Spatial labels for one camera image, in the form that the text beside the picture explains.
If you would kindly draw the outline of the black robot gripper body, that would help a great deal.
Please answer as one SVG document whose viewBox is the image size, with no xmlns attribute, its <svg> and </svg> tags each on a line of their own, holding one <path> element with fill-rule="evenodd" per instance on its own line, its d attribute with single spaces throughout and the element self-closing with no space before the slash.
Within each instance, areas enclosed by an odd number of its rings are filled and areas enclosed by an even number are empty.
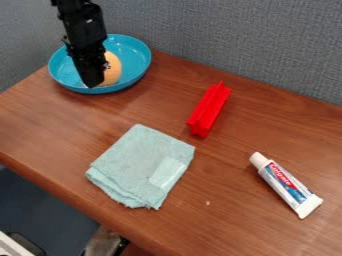
<svg viewBox="0 0 342 256">
<path fill-rule="evenodd" d="M 101 6 L 93 0 L 51 0 L 58 8 L 58 18 L 63 22 L 63 38 L 73 55 L 99 49 L 107 39 L 107 31 Z"/>
</svg>

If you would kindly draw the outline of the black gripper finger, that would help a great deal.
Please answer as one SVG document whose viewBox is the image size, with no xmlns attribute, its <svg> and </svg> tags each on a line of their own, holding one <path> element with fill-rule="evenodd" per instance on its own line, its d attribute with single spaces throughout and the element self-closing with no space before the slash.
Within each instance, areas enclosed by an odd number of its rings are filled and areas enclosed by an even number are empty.
<svg viewBox="0 0 342 256">
<path fill-rule="evenodd" d="M 105 71 L 109 67 L 105 53 L 105 48 L 69 51 L 82 82 L 89 88 L 94 88 L 105 82 Z"/>
</svg>

